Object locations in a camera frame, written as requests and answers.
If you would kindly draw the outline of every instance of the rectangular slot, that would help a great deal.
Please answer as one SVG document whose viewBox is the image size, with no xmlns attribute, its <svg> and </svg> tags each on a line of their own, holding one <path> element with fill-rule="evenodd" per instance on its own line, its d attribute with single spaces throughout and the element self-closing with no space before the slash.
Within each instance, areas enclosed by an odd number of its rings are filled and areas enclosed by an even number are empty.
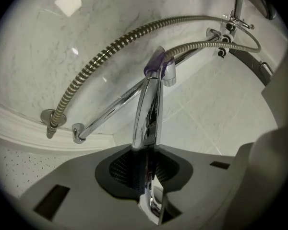
<svg viewBox="0 0 288 230">
<path fill-rule="evenodd" d="M 52 220 L 69 190 L 68 187 L 55 185 L 33 211 L 48 220 Z"/>
<path fill-rule="evenodd" d="M 210 165 L 221 168 L 223 170 L 227 170 L 230 166 L 229 163 L 223 163 L 223 162 L 218 162 L 218 161 L 213 161 Z"/>
</svg>

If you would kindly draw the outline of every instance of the shower hose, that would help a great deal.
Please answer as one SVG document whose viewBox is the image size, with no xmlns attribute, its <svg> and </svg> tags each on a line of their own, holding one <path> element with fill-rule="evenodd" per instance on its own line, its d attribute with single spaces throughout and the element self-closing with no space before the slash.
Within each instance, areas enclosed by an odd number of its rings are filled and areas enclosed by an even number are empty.
<svg viewBox="0 0 288 230">
<path fill-rule="evenodd" d="M 246 33 L 250 38 L 254 40 L 257 44 L 257 48 L 232 44 L 232 43 L 225 43 L 225 42 L 207 42 L 207 41 L 200 41 L 200 42 L 193 42 L 187 43 L 183 45 L 176 46 L 174 48 L 169 49 L 166 51 L 166 58 L 170 59 L 171 57 L 183 53 L 185 51 L 189 51 L 191 49 L 197 48 L 207 48 L 207 47 L 222 47 L 222 48 L 229 48 L 229 49 L 236 49 L 241 51 L 247 52 L 254 52 L 258 53 L 261 50 L 261 46 L 257 39 L 249 33 L 247 30 L 242 28 L 241 26 L 217 17 L 205 16 L 205 15 L 194 15 L 194 16 L 177 16 L 171 17 L 167 19 L 162 19 L 159 21 L 151 22 L 146 25 L 143 25 L 137 29 L 134 29 L 131 32 L 121 36 L 119 39 L 115 40 L 105 49 L 103 49 L 100 53 L 98 53 L 92 60 L 90 60 L 87 65 L 77 74 L 74 80 L 70 83 L 69 87 L 65 91 L 64 95 L 62 96 L 57 109 L 55 110 L 54 114 L 52 115 L 50 122 L 47 126 L 47 137 L 50 139 L 56 133 L 58 128 L 59 119 L 63 115 L 64 110 L 66 109 L 67 105 L 73 98 L 73 96 L 77 93 L 78 89 L 84 84 L 84 82 L 92 75 L 94 71 L 96 71 L 107 59 L 109 59 L 112 55 L 116 52 L 120 51 L 122 48 L 130 44 L 131 42 L 135 41 L 136 39 L 152 32 L 162 27 L 188 22 L 188 21 L 217 21 L 223 23 L 229 23 L 244 33 Z"/>
</svg>

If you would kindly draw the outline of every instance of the marble wall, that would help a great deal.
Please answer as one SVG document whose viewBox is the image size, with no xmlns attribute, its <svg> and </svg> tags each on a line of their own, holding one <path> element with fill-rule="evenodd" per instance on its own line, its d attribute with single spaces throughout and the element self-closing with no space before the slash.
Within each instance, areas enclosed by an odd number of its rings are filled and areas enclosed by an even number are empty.
<svg viewBox="0 0 288 230">
<path fill-rule="evenodd" d="M 42 110 L 56 108 L 65 89 L 89 59 L 122 34 L 170 16 L 221 17 L 230 13 L 234 3 L 235 0 L 16 0 L 0 22 L 0 104 L 39 121 Z M 173 25 L 121 50 L 80 89 L 65 112 L 65 128 L 71 128 L 73 123 L 88 124 L 142 79 L 143 67 L 158 45 L 169 49 L 205 40 L 209 26 L 220 28 L 214 22 Z M 182 64 L 178 85 L 188 77 L 189 70 L 196 71 L 203 61 L 210 61 L 212 54 L 213 50 L 203 50 L 188 65 Z M 112 124 L 98 132 L 115 133 L 119 127 L 113 127 Z"/>
</svg>

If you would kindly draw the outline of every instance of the metal flexible hose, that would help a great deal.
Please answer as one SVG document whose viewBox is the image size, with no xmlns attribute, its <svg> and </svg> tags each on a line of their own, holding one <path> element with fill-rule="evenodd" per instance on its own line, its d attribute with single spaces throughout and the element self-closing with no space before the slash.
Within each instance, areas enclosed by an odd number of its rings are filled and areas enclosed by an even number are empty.
<svg viewBox="0 0 288 230">
<path fill-rule="evenodd" d="M 178 16 L 178 17 L 171 17 L 167 19 L 162 19 L 159 21 L 151 22 L 146 25 L 143 25 L 127 34 L 121 36 L 119 39 L 115 40 L 105 49 L 103 49 L 100 53 L 98 53 L 92 60 L 90 60 L 87 65 L 77 74 L 74 80 L 70 83 L 69 87 L 65 91 L 64 95 L 62 96 L 57 109 L 55 110 L 53 116 L 51 117 L 50 123 L 47 126 L 47 137 L 52 138 L 53 135 L 56 133 L 58 128 L 59 119 L 61 118 L 63 112 L 65 111 L 67 105 L 73 98 L 73 96 L 77 93 L 78 89 L 84 84 L 84 82 L 92 75 L 94 71 L 96 71 L 107 59 L 109 59 L 112 55 L 116 52 L 120 51 L 122 48 L 130 44 L 131 42 L 135 41 L 136 39 L 152 32 L 162 27 L 187 22 L 187 21 L 219 21 L 224 23 L 232 24 L 233 26 L 239 28 L 247 35 L 249 35 L 257 44 L 258 48 L 251 48 L 246 46 L 234 45 L 230 43 L 224 42 L 196 42 L 196 43 L 189 43 L 184 44 L 181 46 L 174 47 L 167 51 L 167 56 L 173 56 L 180 52 L 187 51 L 189 49 L 194 48 L 204 48 L 204 47 L 224 47 L 224 48 L 234 48 L 237 50 L 249 51 L 249 52 L 259 52 L 261 47 L 258 41 L 255 39 L 253 35 L 247 32 L 241 26 L 224 20 L 217 17 L 205 16 L 205 15 L 194 15 L 194 16 Z"/>
</svg>

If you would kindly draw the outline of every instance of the white crown molding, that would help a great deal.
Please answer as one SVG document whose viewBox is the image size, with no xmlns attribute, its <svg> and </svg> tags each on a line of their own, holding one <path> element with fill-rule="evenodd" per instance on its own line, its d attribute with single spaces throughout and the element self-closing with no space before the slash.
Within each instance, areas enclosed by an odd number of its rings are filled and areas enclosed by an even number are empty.
<svg viewBox="0 0 288 230">
<path fill-rule="evenodd" d="M 58 129 L 52 139 L 46 137 L 46 126 L 28 120 L 0 106 L 0 139 L 32 153 L 77 155 L 115 146 L 113 135 L 91 134 L 83 144 L 72 140 L 71 131 Z"/>
</svg>

